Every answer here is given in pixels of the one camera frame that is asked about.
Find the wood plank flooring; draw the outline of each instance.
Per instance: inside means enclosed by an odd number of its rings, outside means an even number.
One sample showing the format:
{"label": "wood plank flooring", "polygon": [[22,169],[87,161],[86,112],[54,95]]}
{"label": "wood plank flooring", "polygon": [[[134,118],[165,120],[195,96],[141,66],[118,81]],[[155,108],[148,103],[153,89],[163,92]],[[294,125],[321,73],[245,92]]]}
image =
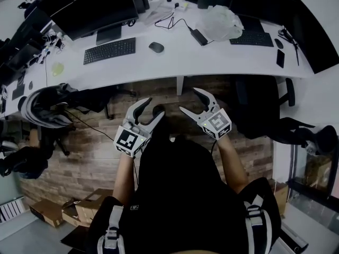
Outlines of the wood plank flooring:
{"label": "wood plank flooring", "polygon": [[[70,110],[81,120],[111,138],[114,138],[118,126],[121,125],[130,105],[145,97],[152,97],[151,104],[142,114],[141,121],[147,122],[151,118],[152,109],[157,104],[166,108],[173,136],[186,134],[187,138],[211,149],[213,139],[204,134],[180,110],[184,106],[196,113],[203,109],[198,97],[191,91],[192,87],[199,87],[211,93],[227,96],[229,92],[228,76],[210,75],[185,78],[183,95],[176,95],[176,79],[164,78],[158,80],[140,81],[123,85],[138,93],[135,98],[129,95],[118,95],[111,99],[109,113],[114,115],[113,120],[105,118],[104,112],[90,112],[87,115],[76,110]],[[20,184],[28,204],[47,198],[63,204],[71,197],[82,199],[97,188],[113,189],[117,173],[120,154],[113,147],[113,142],[105,135],[94,131],[82,122],[74,119],[76,131],[70,132],[64,138],[63,144],[69,150],[66,157],[58,147],[49,160],[49,167],[37,180],[20,179]],[[250,180],[266,177],[272,178],[273,144],[269,138],[262,137],[249,140],[238,133],[235,125],[229,133],[233,144],[240,155]],[[215,146],[213,158],[219,173],[225,180],[222,170],[220,154]],[[139,158],[135,160],[136,170],[139,169]]]}

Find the black shirt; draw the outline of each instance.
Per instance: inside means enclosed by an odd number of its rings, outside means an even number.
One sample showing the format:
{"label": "black shirt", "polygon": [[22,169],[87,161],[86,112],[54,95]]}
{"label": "black shirt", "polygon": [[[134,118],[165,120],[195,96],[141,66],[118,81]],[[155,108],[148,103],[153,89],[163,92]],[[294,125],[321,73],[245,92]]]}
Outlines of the black shirt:
{"label": "black shirt", "polygon": [[[220,179],[213,158],[204,147],[183,139],[151,140],[142,154],[139,187],[119,222],[126,254],[207,250],[247,253],[246,208],[260,195],[272,222],[272,244],[278,238],[278,206],[265,178],[236,194]],[[108,197],[88,234],[88,252],[96,253],[106,233],[114,205]]]}

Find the plastic bag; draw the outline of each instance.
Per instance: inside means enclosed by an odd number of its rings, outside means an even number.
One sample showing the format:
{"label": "plastic bag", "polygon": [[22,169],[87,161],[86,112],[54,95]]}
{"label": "plastic bag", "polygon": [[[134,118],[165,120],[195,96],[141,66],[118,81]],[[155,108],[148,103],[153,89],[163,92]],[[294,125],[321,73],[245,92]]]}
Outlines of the plastic bag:
{"label": "plastic bag", "polygon": [[197,27],[215,41],[237,39],[244,29],[239,17],[225,6],[209,6]]}
{"label": "plastic bag", "polygon": [[155,22],[171,15],[171,13],[173,12],[173,7],[168,6],[164,2],[165,0],[159,0],[153,3],[149,3],[150,9],[141,20],[144,25],[148,26],[154,24]]}

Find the smartphone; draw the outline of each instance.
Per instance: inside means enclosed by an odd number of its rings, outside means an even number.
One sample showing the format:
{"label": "smartphone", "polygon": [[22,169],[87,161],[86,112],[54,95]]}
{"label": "smartphone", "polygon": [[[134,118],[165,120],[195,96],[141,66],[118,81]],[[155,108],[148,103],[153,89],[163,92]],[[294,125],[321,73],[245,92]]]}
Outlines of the smartphone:
{"label": "smartphone", "polygon": [[284,62],[285,62],[285,54],[278,50],[278,54],[276,56],[276,63],[281,67],[284,68]]}

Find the black keyboard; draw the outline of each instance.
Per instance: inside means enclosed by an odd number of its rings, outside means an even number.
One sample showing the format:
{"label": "black keyboard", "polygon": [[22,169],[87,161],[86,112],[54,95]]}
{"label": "black keyboard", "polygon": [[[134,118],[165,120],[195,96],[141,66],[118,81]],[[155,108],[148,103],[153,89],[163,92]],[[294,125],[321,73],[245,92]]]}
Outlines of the black keyboard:
{"label": "black keyboard", "polygon": [[238,45],[255,45],[255,46],[274,47],[269,33],[260,33],[260,32],[244,30],[240,38],[231,39],[229,41],[231,44],[238,44]]}
{"label": "black keyboard", "polygon": [[136,38],[114,41],[85,51],[84,65],[136,53]]}

